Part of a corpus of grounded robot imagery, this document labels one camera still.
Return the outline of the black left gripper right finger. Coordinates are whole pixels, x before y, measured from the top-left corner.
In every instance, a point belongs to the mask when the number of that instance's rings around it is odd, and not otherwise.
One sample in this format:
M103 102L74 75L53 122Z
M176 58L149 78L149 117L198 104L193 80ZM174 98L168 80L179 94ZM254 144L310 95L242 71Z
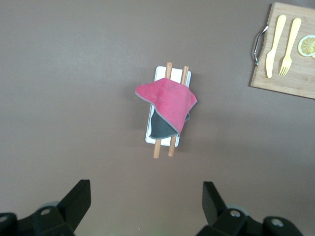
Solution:
M208 224L196 236L303 236L289 220L268 216L259 223L236 208L228 208L213 182L203 182L202 208Z

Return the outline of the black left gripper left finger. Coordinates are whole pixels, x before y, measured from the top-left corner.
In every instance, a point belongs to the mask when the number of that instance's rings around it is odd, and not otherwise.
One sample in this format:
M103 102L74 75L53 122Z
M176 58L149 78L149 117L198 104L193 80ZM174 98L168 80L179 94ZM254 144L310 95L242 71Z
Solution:
M75 236L91 206L91 183L80 180L56 206L44 206L24 219L0 213L0 236Z

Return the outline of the pink and grey cloth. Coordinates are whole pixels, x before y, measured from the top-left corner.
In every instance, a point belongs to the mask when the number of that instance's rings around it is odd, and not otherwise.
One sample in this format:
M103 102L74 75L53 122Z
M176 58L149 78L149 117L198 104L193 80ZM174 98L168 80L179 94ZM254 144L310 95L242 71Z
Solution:
M139 85L135 93L155 108L150 134L155 140L180 135L190 110L197 103L188 87L167 78Z

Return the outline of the brown wooden stick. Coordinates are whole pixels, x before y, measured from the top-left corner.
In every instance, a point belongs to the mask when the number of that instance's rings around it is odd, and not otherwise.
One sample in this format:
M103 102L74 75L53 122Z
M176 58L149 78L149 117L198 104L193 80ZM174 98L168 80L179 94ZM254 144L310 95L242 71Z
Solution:
M165 78L167 78L167 79L171 78L172 67L173 67L173 63L172 62L168 62L166 64L166 70L165 70L165 76L164 76ZM153 157L155 159L159 158L160 147L161 147L161 139L157 139L155 141L154 155L153 155Z
M181 84L184 86L186 85L188 71L189 71L189 67L184 66L183 70L182 70L182 76L181 76ZM169 146L169 150L168 150L168 156L170 156L170 157L174 156L176 139L177 139L176 135L171 137L170 146Z

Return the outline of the white rectangular tray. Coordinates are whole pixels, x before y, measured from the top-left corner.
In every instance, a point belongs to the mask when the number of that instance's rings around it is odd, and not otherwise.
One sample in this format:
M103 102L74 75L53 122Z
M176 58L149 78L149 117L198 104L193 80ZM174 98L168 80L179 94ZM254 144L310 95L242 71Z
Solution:
M180 83L181 82L181 77L182 77L182 71L183 71L182 69L172 68L170 79L172 81L176 82L176 83ZM166 67L165 66L158 66L156 68L156 71L155 71L154 82L164 78L165 72L166 72ZM191 72L188 71L187 79L186 79L186 82L185 82L185 86L186 87L189 87L190 79L191 79ZM145 142L147 142L149 144L155 144L155 139L152 139L150 137L150 134L152 132L151 118L152 118L152 115L154 114L154 111L155 111L155 108L151 104L150 105L149 116L148 116L148 122L147 122L146 135L145 135ZM167 137L165 139L162 139L161 145L162 146L170 146L170 142L171 142L171 137Z

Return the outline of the yellow plastic knife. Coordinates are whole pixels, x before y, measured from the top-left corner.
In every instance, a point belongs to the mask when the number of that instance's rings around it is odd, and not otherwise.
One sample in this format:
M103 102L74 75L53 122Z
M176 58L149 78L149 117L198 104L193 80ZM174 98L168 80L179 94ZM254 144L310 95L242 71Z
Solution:
M280 41L285 23L286 23L286 16L280 15L277 19L271 50L266 55L265 67L266 67L267 78L271 78L273 74L274 59L275 59L278 43Z

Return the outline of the yellow lemon slice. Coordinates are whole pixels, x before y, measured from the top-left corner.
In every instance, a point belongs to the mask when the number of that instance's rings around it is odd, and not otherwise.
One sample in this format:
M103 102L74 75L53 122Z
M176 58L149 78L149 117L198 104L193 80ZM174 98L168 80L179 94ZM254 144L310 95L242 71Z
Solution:
M315 56L315 35L306 35L300 39L297 49L299 54L304 57Z

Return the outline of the yellow plastic fork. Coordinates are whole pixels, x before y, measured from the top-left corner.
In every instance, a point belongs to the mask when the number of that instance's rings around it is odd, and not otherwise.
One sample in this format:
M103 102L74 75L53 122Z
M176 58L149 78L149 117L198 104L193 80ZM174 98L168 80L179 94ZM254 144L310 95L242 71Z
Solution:
M279 73L280 76L285 76L291 67L291 64L292 64L291 52L292 52L297 34L299 32L301 22L302 20L300 18L295 18L292 22L290 34L289 34L289 38L287 42L286 52L285 52L285 55L281 64L281 68L280 68L280 73Z

